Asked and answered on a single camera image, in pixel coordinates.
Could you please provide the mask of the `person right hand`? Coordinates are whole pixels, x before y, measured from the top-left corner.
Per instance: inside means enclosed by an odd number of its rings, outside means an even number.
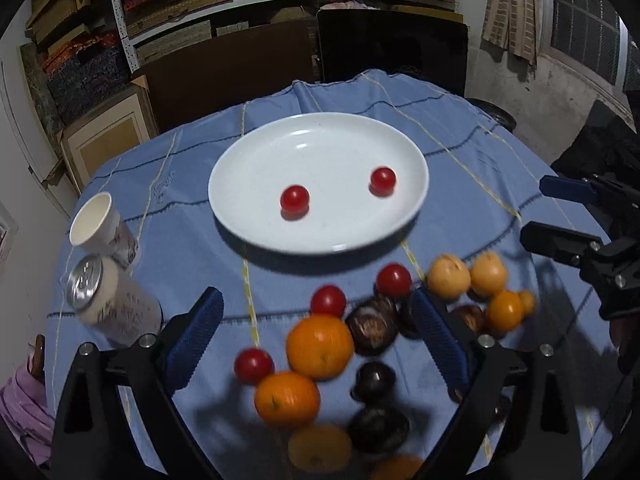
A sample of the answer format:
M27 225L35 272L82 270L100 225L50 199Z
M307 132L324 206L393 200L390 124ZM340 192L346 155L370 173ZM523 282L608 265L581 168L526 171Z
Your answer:
M633 375L639 363L638 315L611 321L610 337L618 352L618 369L624 375Z

